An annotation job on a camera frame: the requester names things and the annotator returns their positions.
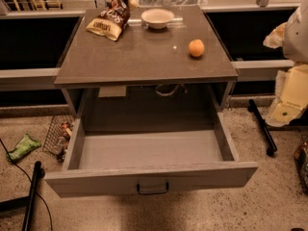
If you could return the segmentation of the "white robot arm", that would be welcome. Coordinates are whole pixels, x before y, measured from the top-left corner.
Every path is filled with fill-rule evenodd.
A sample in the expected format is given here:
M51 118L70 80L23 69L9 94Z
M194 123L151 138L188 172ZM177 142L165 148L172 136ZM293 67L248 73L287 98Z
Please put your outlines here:
M300 118L308 108L308 0L304 0L287 22L267 35L263 45L281 47L285 58L294 62L275 78L275 98L265 116L266 124L282 127Z

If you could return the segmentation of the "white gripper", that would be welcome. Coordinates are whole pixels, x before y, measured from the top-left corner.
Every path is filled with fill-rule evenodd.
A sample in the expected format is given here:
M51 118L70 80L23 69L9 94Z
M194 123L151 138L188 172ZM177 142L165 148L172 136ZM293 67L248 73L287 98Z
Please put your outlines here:
M286 22L267 35L263 45L276 49L283 45ZM269 126L283 127L296 118L308 106L308 65L298 64L288 71L279 70L276 76L276 99L269 106L265 122Z

